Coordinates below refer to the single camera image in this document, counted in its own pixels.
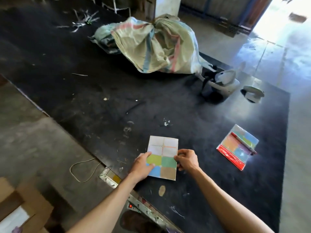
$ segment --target sunlit floor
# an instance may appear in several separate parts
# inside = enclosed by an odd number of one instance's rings
[[[251,37],[240,34],[234,38],[215,31],[200,18],[185,13],[179,17],[195,31],[201,52],[231,66],[246,61],[245,72],[291,93],[280,232],[309,232],[311,19],[296,23],[288,15],[276,15],[271,22],[276,28],[264,32],[262,26],[272,12],[267,10]],[[278,26],[282,18],[288,21]]]

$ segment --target yellow-green square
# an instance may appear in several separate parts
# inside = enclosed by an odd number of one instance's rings
[[[176,168],[177,166],[177,163],[176,161],[174,160],[174,158],[172,157],[166,157],[166,156],[163,156],[162,157],[162,167],[172,167],[172,168]]]
[[[148,164],[152,164],[154,163],[156,166],[160,166],[161,165],[161,156],[160,155],[155,155],[152,154],[147,158],[147,163]]]

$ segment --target black table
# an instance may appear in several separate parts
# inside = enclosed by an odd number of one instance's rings
[[[100,9],[100,21],[76,33],[55,28],[75,21],[73,12],[63,11],[80,7]],[[195,150],[202,169],[221,188],[278,232],[290,95],[262,82],[265,97],[259,104],[239,90],[213,104],[200,96],[202,83],[193,75],[141,74],[123,55],[107,55],[87,38],[97,27],[123,20],[88,0],[1,11],[0,72],[121,178],[146,151],[150,135],[178,138],[179,148]],[[238,79],[241,87],[254,81],[247,74]],[[242,172],[216,151],[234,124],[259,139],[258,155]],[[132,129],[129,138],[124,127]],[[166,186],[163,197],[161,185]],[[135,190],[184,232],[222,231],[185,172],[177,172],[176,181],[148,177]]]

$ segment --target person's left hand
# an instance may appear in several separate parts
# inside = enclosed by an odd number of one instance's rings
[[[133,166],[129,172],[129,176],[133,177],[137,182],[145,179],[151,170],[155,167],[155,164],[146,165],[147,157],[151,155],[151,152],[141,153],[133,163]]]

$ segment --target red pen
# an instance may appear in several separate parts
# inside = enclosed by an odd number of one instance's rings
[[[240,143],[242,143],[251,152],[251,155],[257,154],[257,152],[253,148],[251,148],[249,145],[247,145],[246,142],[243,141],[240,137],[238,137],[237,134],[235,134],[234,132],[231,132],[231,135],[233,135],[235,139],[237,139]]]

